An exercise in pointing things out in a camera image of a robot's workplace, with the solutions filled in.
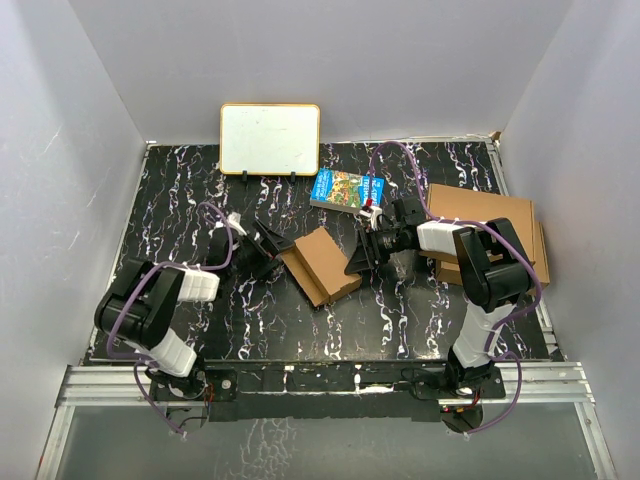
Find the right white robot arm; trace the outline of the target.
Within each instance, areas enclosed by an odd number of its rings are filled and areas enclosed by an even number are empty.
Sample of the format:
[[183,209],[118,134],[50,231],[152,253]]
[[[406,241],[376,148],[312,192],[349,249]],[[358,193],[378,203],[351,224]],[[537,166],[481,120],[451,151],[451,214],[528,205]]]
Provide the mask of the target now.
[[356,247],[344,272],[375,270],[407,250],[453,255],[457,259],[467,309],[460,333],[439,372],[412,373],[407,382],[422,389],[466,397],[491,378],[499,333],[532,288],[535,271],[506,218],[486,222],[436,217],[416,197],[392,203],[394,216],[368,199],[362,206]]

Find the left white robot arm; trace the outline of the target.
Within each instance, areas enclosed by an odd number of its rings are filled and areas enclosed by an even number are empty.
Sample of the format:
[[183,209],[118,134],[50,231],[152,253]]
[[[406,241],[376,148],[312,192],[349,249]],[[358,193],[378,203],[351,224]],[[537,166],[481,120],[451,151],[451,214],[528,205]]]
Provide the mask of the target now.
[[234,277],[263,280],[294,247],[260,220],[229,224],[214,231],[204,262],[193,268],[125,261],[95,310],[95,327],[133,348],[147,376],[184,399],[202,396],[208,380],[205,360],[171,327],[176,306],[214,303]]

